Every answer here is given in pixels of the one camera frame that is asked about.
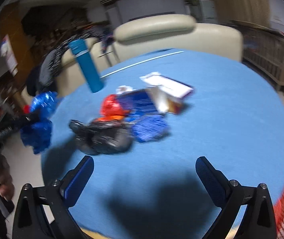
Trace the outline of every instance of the beige curtain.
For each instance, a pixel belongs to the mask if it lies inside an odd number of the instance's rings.
[[[269,27],[268,0],[214,0],[221,23],[248,22]]]

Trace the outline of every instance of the blue table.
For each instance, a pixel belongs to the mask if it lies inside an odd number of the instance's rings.
[[[176,51],[148,53],[102,74]],[[93,157],[93,175],[70,208],[78,224],[114,239],[202,238],[220,209],[195,172],[199,156],[242,185],[265,182],[275,203],[284,187],[284,106],[273,88],[246,66],[194,51],[116,72],[105,78],[98,93],[90,93],[85,84],[65,97],[51,118],[52,145],[42,154],[44,182],[62,178],[84,156],[76,149],[69,121],[99,117],[107,95],[120,85],[143,88],[139,76],[153,71],[196,91],[183,113],[166,115],[169,136],[135,143],[126,153]],[[242,207],[234,226],[243,213]]]

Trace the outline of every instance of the floor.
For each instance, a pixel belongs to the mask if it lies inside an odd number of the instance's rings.
[[[284,95],[279,92],[279,97],[284,104]],[[6,156],[11,167],[11,175],[15,185],[16,193],[13,197],[13,202],[16,205],[20,190],[26,183],[32,184],[33,187],[43,186],[43,179],[41,174],[40,155],[34,155],[31,148],[23,146],[19,134],[8,139],[3,154]],[[53,220],[52,213],[48,207],[45,208],[49,221]],[[13,215],[7,219],[8,236],[11,238]]]

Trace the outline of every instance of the screw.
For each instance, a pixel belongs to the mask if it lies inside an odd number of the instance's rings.
[[[60,183],[60,180],[55,180],[54,182],[52,182],[52,185],[53,185],[54,187],[56,187],[56,186],[59,185],[59,183]]]
[[[26,190],[28,190],[28,189],[30,189],[31,188],[31,184],[30,183],[27,183],[27,184],[25,184],[24,186],[23,186],[23,189],[26,191]]]
[[[265,183],[261,183],[260,186],[262,187],[263,190],[267,189],[267,185]]]
[[[238,181],[237,180],[230,180],[229,181],[230,184],[233,186],[233,187],[236,187],[238,185]]]

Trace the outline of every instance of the thermos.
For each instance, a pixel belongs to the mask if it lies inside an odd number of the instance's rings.
[[[95,68],[90,52],[83,39],[76,39],[69,43],[69,48],[80,65],[83,75],[93,93],[103,88],[103,82]]]

